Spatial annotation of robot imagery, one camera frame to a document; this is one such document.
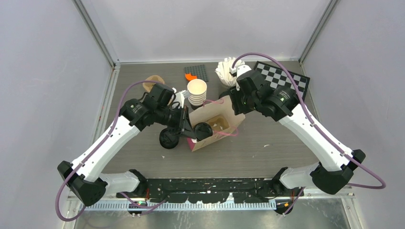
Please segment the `white wall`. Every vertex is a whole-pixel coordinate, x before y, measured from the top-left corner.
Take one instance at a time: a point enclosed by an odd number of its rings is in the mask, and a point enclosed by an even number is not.
[[[369,228],[404,228],[405,2],[341,1],[304,62],[323,124],[362,149],[384,190],[356,189]],[[365,172],[354,181],[378,185]]]
[[[56,167],[89,146],[111,69],[70,0],[1,1],[0,34],[0,228],[61,228]]]
[[[84,0],[121,62],[217,60],[245,52],[297,59],[328,2]]]

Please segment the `white cup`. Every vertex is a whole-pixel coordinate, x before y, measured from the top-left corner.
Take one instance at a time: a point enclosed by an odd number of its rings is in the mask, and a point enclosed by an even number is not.
[[[205,97],[207,97],[207,93],[204,93],[204,94],[198,95],[198,96],[194,96],[194,95],[189,96],[189,98],[192,98],[192,99],[201,99],[201,98],[205,98]]]
[[[207,83],[204,80],[195,79],[187,84],[190,96],[199,96],[207,93]]]
[[[193,104],[202,104],[204,101],[205,101],[205,98],[201,99],[201,100],[193,100],[193,99],[189,98],[189,102],[193,103]]]

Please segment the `gray lego baseplate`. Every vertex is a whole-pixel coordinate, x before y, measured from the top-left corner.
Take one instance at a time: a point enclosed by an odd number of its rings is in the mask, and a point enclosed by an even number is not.
[[[191,75],[197,76],[197,79],[204,80],[205,82],[208,82],[208,76],[207,73],[205,72],[205,65],[197,65],[197,66],[191,66],[191,67],[185,67],[184,68],[184,73],[191,73]]]

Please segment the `black round object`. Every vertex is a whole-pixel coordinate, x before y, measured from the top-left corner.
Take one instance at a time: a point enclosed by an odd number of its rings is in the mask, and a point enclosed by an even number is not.
[[[201,141],[213,135],[213,129],[208,123],[198,123],[194,126],[193,130],[197,141]]]
[[[172,135],[167,128],[159,134],[160,145],[165,149],[173,149],[179,143],[180,137]]]

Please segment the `orange lego piece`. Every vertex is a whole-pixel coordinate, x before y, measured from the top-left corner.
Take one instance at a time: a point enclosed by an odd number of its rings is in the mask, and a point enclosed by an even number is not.
[[[195,80],[197,79],[197,76],[191,75],[191,73],[186,73],[184,74],[186,76],[187,81]]]

